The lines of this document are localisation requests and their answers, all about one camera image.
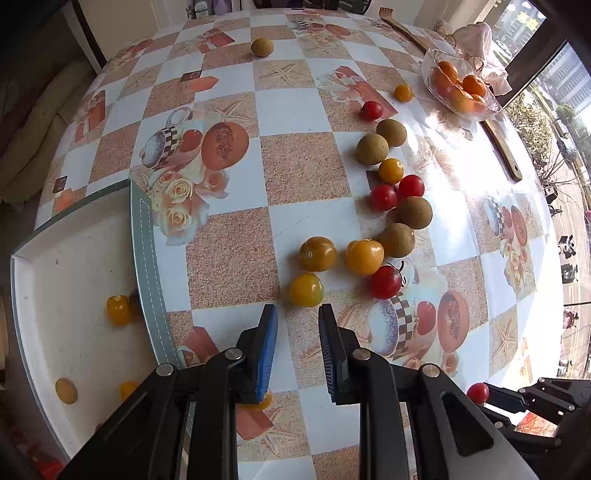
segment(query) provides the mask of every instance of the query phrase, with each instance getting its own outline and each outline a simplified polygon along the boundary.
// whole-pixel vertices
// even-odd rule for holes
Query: checkered tablecloth
[[[267,58],[251,54],[258,37],[273,40]],[[509,181],[482,128],[430,95],[421,57],[389,26],[339,11],[187,21],[120,51],[56,152],[37,225],[128,176],[152,198],[165,306],[185,364],[233,346],[264,303],[278,306],[273,403],[267,426],[239,425],[242,479],[356,478],[359,409],[330,402],[317,309],[294,307],[285,292],[307,238],[326,236],[343,251],[385,226],[366,202],[376,169],[355,158],[375,129],[358,115],[368,99],[406,126],[407,142],[389,156],[423,178],[434,218],[397,261],[404,286],[392,300],[369,298],[341,260],[319,274],[339,324],[393,362],[441,365],[464,389],[485,380],[519,388],[556,373],[560,266],[530,159],[500,120],[524,175]],[[391,95],[403,82],[415,94],[409,103]],[[421,302],[437,309],[435,325],[421,326]]]

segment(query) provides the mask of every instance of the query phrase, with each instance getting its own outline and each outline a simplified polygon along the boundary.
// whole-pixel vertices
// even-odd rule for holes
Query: printed starfish
[[[131,88],[140,88],[142,86],[143,83],[149,83],[149,82],[153,82],[154,81],[154,71],[153,69],[149,69],[146,72],[143,73],[138,73],[133,82],[131,82],[126,90],[129,90]]]
[[[282,429],[281,427],[275,425],[275,422],[278,421],[280,418],[282,410],[283,407],[275,407],[269,410],[270,415],[267,416],[269,417],[269,420],[271,420],[271,422],[273,423],[273,427],[267,430],[262,435],[260,435],[260,437],[257,437],[261,440],[262,444],[266,446],[269,450],[271,450],[275,455],[279,455],[279,446],[277,445],[276,440],[274,440],[275,437],[284,439],[301,438],[301,435],[297,433],[288,432],[286,429]]]
[[[236,110],[242,102],[243,99],[236,100],[224,108],[220,108],[215,105],[210,105],[207,108],[207,111],[210,113],[218,113],[219,115],[221,115],[222,119],[220,120],[220,122],[235,122],[237,124],[240,124],[241,122],[248,122],[250,121],[249,117],[240,115],[238,113],[234,113],[234,110]]]
[[[297,65],[296,62],[290,63],[289,65],[287,65],[283,68],[277,67],[275,65],[270,65],[272,72],[267,73],[266,75],[263,75],[261,77],[261,79],[267,80],[267,79],[279,77],[280,79],[285,81],[286,84],[288,84],[290,87],[293,87],[293,83],[291,82],[292,78],[293,79],[305,79],[306,78],[306,75],[304,75],[303,73],[292,71],[296,65]]]
[[[507,362],[511,360],[511,344],[517,344],[517,339],[513,336],[513,332],[511,331],[512,324],[513,320],[509,319],[505,327],[500,325],[496,326],[496,331],[501,341],[492,354],[492,356],[495,357],[502,352],[505,355],[505,361]]]

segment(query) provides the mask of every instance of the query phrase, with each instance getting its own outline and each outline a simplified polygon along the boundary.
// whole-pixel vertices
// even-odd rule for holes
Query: beige cushion
[[[43,188],[64,131],[66,124],[58,115],[54,116],[41,147],[8,185],[0,187],[0,198],[8,203],[24,202]]]
[[[68,97],[65,103],[61,106],[58,115],[66,123],[70,125],[74,121],[74,116],[78,113],[78,107],[80,106],[80,100],[88,91],[88,87],[96,78],[95,72],[90,72],[86,77],[82,79],[80,85],[76,87],[76,90]]]
[[[29,114],[27,122],[14,135],[0,158],[0,190],[39,150],[53,117],[91,70],[88,60],[81,57],[64,67],[47,85]]]

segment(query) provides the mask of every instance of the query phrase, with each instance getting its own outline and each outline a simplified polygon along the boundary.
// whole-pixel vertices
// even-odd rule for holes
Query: floor
[[[21,358],[18,353],[17,339],[12,322],[10,256],[32,232],[39,205],[40,193],[25,202],[20,208],[0,204],[0,292],[8,324],[9,353],[6,367],[5,390],[0,391],[0,403],[6,408],[15,424],[22,430],[31,443],[41,442],[43,449],[58,459],[63,459],[60,449],[55,444],[45,421],[39,412],[28,385]]]

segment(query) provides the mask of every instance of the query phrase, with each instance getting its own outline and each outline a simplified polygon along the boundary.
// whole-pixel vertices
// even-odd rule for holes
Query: window
[[[507,65],[538,30],[545,16],[531,3],[504,0],[486,16],[491,26],[493,49],[501,63]]]

